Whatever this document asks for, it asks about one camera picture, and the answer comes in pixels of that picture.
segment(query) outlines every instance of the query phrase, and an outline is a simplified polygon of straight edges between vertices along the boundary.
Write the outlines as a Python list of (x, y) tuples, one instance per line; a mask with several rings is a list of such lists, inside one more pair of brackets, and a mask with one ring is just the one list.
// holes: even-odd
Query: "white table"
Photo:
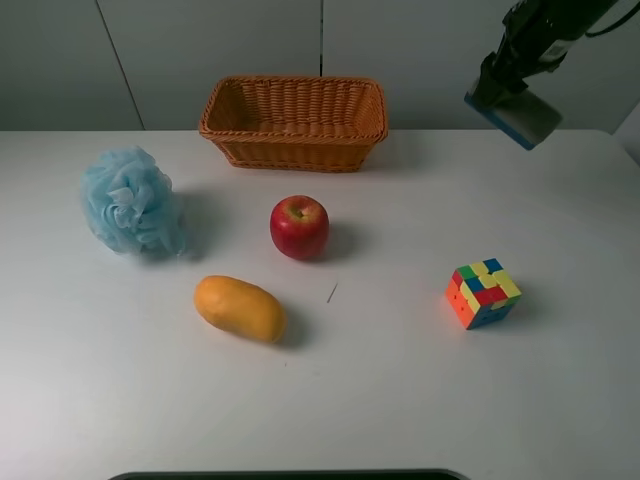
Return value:
[[(186, 198), (191, 258), (120, 257), (86, 228), (83, 170), (130, 144)], [(324, 262), (271, 244), (296, 193), (333, 221)], [(361, 173), (324, 175), (234, 169), (194, 132), (0, 133), (0, 228), (2, 479), (640, 477), (640, 170), (608, 135), (527, 153), (498, 132), (393, 132)], [(524, 298), (464, 331), (444, 289), (494, 256)], [(285, 345), (207, 325), (192, 293), (209, 274), (275, 294)]]

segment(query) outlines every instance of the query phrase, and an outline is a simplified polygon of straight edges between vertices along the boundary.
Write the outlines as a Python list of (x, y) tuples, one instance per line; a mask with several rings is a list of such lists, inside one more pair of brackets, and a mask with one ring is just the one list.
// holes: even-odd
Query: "brown woven basket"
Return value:
[(218, 83), (199, 130), (236, 167), (355, 172), (388, 126), (373, 80), (237, 76)]

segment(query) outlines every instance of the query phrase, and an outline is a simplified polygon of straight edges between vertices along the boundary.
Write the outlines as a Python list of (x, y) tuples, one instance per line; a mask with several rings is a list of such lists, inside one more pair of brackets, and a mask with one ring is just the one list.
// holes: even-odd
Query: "rubik's cube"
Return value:
[(447, 287), (447, 299), (467, 330), (502, 320), (521, 295), (495, 258), (457, 268)]

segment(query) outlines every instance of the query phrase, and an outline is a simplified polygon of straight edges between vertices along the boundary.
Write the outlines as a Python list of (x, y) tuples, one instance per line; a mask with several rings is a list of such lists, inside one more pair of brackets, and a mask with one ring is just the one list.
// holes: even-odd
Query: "red apple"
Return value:
[(311, 197), (287, 197), (271, 212), (271, 238), (287, 257), (296, 260), (316, 257), (329, 238), (327, 211)]

